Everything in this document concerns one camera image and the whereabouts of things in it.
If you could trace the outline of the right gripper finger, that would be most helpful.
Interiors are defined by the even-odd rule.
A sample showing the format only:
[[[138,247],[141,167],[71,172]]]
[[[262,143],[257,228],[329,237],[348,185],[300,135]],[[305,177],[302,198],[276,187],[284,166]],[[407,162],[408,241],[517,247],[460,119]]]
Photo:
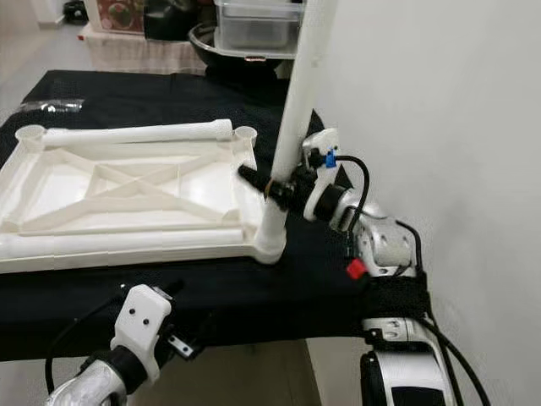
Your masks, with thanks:
[[[255,167],[240,165],[237,167],[238,176],[247,182],[252,189],[258,190],[263,196],[271,197],[275,194],[276,181],[267,173],[259,173]]]

